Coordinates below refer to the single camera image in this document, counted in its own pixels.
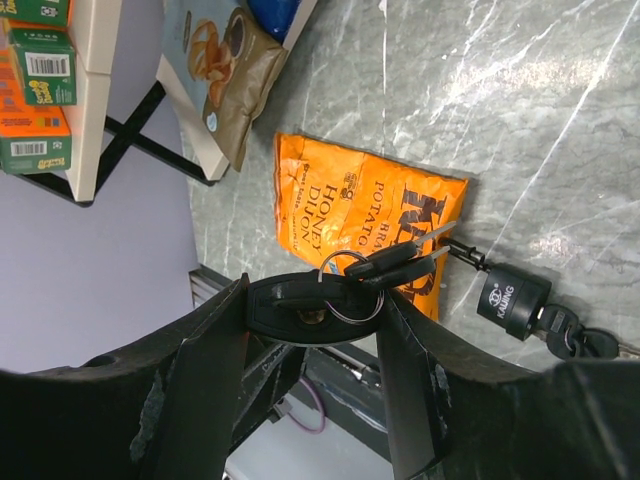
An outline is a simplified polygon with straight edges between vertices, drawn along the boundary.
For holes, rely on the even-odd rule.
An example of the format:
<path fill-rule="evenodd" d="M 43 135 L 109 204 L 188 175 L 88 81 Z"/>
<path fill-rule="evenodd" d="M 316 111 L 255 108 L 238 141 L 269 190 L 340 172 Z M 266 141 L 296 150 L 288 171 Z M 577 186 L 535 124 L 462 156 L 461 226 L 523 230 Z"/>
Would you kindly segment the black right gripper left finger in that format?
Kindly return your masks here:
<path fill-rule="evenodd" d="M 218 479 L 247 353 L 247 279 L 79 367 L 1 375 L 5 479 Z"/>

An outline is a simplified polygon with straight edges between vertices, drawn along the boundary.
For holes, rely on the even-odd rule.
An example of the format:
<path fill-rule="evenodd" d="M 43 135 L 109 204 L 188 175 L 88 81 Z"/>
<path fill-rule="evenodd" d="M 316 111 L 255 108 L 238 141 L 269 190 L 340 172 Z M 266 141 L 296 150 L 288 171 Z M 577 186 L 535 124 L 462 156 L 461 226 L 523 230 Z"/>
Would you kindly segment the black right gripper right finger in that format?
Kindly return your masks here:
<path fill-rule="evenodd" d="M 387 294 L 377 333 L 398 479 L 635 479 L 639 365 L 596 359 L 532 372 Z"/>

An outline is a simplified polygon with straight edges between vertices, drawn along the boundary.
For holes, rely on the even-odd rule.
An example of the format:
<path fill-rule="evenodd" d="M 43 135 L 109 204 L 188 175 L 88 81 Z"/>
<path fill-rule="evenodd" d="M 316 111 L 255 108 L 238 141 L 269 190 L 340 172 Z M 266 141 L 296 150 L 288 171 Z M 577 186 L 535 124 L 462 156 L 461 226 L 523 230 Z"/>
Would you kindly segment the black Kaijing padlock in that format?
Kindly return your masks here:
<path fill-rule="evenodd" d="M 524 341 L 534 330 L 540 310 L 546 304 L 552 282 L 507 263 L 491 263 L 476 247 L 452 238 L 442 246 L 456 259 L 486 274 L 477 304 L 477 314 Z"/>

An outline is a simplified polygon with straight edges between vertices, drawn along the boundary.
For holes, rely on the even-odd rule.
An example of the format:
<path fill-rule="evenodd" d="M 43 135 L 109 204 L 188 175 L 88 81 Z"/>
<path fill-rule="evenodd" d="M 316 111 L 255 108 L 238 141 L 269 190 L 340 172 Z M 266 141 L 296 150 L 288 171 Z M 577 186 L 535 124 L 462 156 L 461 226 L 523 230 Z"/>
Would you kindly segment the orange padlock key bunch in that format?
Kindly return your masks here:
<path fill-rule="evenodd" d="M 299 347 L 337 345 L 375 333 L 387 292 L 435 273 L 436 260 L 449 248 L 429 253 L 422 248 L 436 244 L 455 225 L 449 222 L 368 256 L 339 250 L 317 270 L 251 284 L 246 310 L 249 331 Z"/>

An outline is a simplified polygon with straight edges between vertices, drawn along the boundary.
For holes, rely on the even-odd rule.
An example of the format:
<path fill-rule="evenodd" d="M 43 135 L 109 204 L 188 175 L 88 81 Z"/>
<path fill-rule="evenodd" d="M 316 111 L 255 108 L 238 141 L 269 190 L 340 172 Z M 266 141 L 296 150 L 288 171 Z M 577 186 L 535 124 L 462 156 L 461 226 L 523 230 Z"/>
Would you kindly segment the black padlock key bunch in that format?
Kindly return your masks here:
<path fill-rule="evenodd" d="M 595 358 L 639 360 L 639 348 L 619 340 L 613 333 L 586 327 L 571 309 L 549 304 L 538 314 L 534 334 L 549 352 L 561 360 Z"/>

